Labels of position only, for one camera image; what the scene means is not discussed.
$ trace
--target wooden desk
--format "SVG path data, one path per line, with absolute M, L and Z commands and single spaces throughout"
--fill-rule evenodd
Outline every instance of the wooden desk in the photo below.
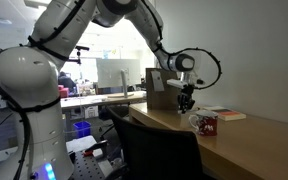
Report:
M 148 110 L 146 103 L 130 106 L 130 120 L 146 126 L 194 131 L 188 116 Z M 203 165 L 219 179 L 288 179 L 288 124 L 254 116 L 218 121 L 218 135 L 196 135 Z
M 99 105 L 112 105 L 112 104 L 126 104 L 134 102 L 142 102 L 146 99 L 143 95 L 145 91 L 135 91 L 134 95 L 127 98 L 118 97 L 118 98 L 108 98 L 109 96 L 114 96 L 116 94 L 107 94 L 107 95 L 94 95 L 94 96 L 85 96 L 85 97 L 72 97 L 72 98 L 63 98 L 61 99 L 62 113 L 65 114 L 65 129 L 67 132 L 72 132 L 71 127 L 71 111 L 72 109 L 79 107 L 89 107 L 89 106 L 99 106 Z M 72 140 L 73 137 L 71 133 L 68 133 L 66 136 L 67 140 Z

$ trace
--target white robotic arm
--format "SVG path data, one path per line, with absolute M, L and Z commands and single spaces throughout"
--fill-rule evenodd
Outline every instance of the white robotic arm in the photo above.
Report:
M 184 72 L 179 95 L 185 112 L 191 95 L 195 59 L 185 49 L 168 53 L 161 44 L 162 20 L 147 0 L 52 0 L 35 24 L 29 44 L 0 50 L 0 94 L 14 111 L 18 151 L 0 165 L 0 179 L 47 179 L 52 167 L 56 179 L 73 173 L 65 146 L 57 72 L 69 59 L 89 22 L 114 26 L 130 20 L 142 34 L 163 69 Z

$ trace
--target blue light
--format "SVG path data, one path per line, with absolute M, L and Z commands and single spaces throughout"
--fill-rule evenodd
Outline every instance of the blue light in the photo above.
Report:
M 51 164 L 45 164 L 45 170 L 47 172 L 48 180 L 56 180 L 55 174 Z

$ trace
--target book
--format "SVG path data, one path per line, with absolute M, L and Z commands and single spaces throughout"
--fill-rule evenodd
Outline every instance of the book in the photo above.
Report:
M 210 107 L 203 107 L 203 109 L 213 111 L 218 114 L 218 118 L 224 121 L 231 121 L 231 120 L 238 120 L 238 119 L 245 119 L 246 114 L 243 114 L 238 111 L 234 111 L 228 108 L 224 108 L 222 106 L 210 106 Z

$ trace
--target person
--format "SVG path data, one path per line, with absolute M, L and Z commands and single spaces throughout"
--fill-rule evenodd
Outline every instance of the person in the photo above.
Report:
M 66 73 L 61 71 L 58 77 L 58 85 L 63 85 L 65 88 L 68 88 L 70 93 L 74 93 L 74 87 L 76 88 L 76 84 L 74 81 L 66 76 Z

